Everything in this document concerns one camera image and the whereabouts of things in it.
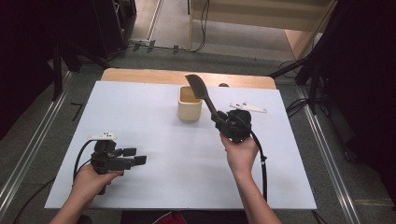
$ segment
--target white tabletop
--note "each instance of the white tabletop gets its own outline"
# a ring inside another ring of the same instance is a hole
[[[73,168],[87,137],[111,131],[117,148],[137,147],[147,163],[113,180],[92,208],[113,209],[243,209],[219,131],[203,104],[196,122],[177,117],[179,85],[96,82],[73,140],[64,157],[46,208],[61,208],[72,186]],[[208,87],[217,110],[230,103],[263,107],[251,112],[252,130],[267,159],[268,203],[273,209],[316,209],[300,153],[279,91]],[[93,153],[87,146],[80,164]],[[253,176],[262,188],[258,156]]]

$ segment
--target forearm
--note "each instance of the forearm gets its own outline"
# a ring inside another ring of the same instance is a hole
[[[82,215],[83,203],[68,199],[50,224],[75,224]]]
[[[233,175],[250,224],[280,223],[251,175]]]

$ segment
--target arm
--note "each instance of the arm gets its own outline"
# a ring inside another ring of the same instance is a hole
[[[102,187],[110,184],[111,180],[121,175],[122,171],[109,172],[105,175],[99,175],[91,164],[83,166],[73,183],[72,191],[67,198],[64,206],[50,223],[77,223],[79,217],[85,208],[88,208],[93,198],[99,193]]]
[[[253,162],[259,151],[253,139],[249,137],[238,144],[222,134],[220,134],[220,139],[226,148],[227,161],[233,172],[248,222],[250,224],[280,223],[274,211],[262,197],[251,174]]]

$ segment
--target white plastic mount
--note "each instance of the white plastic mount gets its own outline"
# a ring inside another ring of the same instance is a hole
[[[267,113],[267,109],[259,108],[258,106],[255,106],[255,105],[250,105],[246,101],[244,103],[242,103],[242,104],[230,103],[230,107],[233,107],[233,108],[236,108],[236,109],[240,109],[240,110],[246,110],[246,111]]]
[[[115,140],[117,136],[112,132],[105,132],[88,136],[88,140]]]

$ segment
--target cup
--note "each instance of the cup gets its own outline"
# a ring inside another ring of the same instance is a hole
[[[190,86],[180,87],[178,91],[178,117],[185,121],[196,121],[201,116],[202,100],[195,99]]]

